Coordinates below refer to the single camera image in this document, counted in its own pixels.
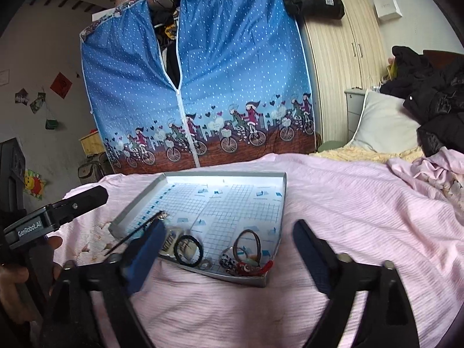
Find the person's left hand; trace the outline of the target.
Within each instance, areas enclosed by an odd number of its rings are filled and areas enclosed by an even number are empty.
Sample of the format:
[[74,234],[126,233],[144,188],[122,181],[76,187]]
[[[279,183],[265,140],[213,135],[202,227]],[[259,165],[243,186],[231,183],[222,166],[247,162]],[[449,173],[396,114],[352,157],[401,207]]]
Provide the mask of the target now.
[[29,271],[25,267],[1,267],[1,326],[16,327],[37,319],[34,308],[26,304],[18,291],[28,278]]

